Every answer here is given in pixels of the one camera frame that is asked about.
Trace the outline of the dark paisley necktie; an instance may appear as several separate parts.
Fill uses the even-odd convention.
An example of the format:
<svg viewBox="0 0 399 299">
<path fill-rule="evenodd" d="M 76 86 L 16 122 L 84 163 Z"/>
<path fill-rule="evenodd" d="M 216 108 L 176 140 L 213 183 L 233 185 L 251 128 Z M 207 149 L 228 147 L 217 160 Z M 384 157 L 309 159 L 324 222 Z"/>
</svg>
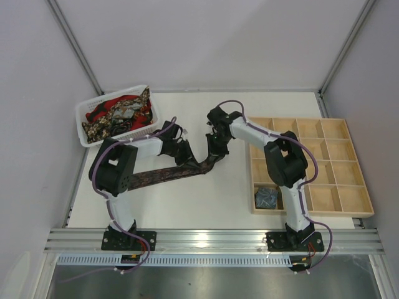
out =
<svg viewBox="0 0 399 299">
<path fill-rule="evenodd" d="M 170 167 L 163 169 L 156 169 L 152 171 L 145 171 L 142 173 L 136 173 L 130 176 L 128 182 L 128 191 L 140 189 L 147 186 L 152 186 L 160 183 L 166 183 L 169 181 L 175 181 L 178 179 L 189 178 L 197 175 L 207 174 L 210 172 L 216 161 L 206 158 L 199 164 L 199 168 L 189 168 L 186 166 L 182 167 Z"/>
</svg>

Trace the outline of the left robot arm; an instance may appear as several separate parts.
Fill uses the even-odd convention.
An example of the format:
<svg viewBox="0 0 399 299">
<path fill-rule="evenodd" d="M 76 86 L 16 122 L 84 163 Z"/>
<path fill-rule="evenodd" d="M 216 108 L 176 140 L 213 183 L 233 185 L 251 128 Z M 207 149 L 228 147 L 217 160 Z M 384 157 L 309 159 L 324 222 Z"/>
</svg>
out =
<svg viewBox="0 0 399 299">
<path fill-rule="evenodd" d="M 143 237 L 138 235 L 136 218 L 130 207 L 127 191 L 141 188 L 150 181 L 160 183 L 178 178 L 201 166 L 195 159 L 184 130 L 175 119 L 164 122 L 162 129 L 129 140 L 106 138 L 89 171 L 94 191 L 106 200 L 110 224 L 103 235 L 102 250 L 146 250 Z M 150 156 L 167 155 L 175 160 L 170 169 L 157 169 L 135 174 L 137 160 Z"/>
</svg>

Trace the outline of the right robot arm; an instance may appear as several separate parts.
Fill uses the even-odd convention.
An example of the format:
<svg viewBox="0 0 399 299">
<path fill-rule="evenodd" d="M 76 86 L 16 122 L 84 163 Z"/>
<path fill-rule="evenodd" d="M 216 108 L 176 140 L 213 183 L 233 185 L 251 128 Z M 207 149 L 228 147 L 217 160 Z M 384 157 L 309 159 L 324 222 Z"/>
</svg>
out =
<svg viewBox="0 0 399 299">
<path fill-rule="evenodd" d="M 207 134 L 208 156 L 219 161 L 228 154 L 231 139 L 243 140 L 263 150 L 266 169 L 272 182 L 280 187 L 286 207 L 286 244 L 298 249 L 314 234 L 305 200 L 308 162 L 295 133 L 269 131 L 248 120 L 241 112 L 226 113 L 221 107 L 207 114 L 213 132 Z"/>
</svg>

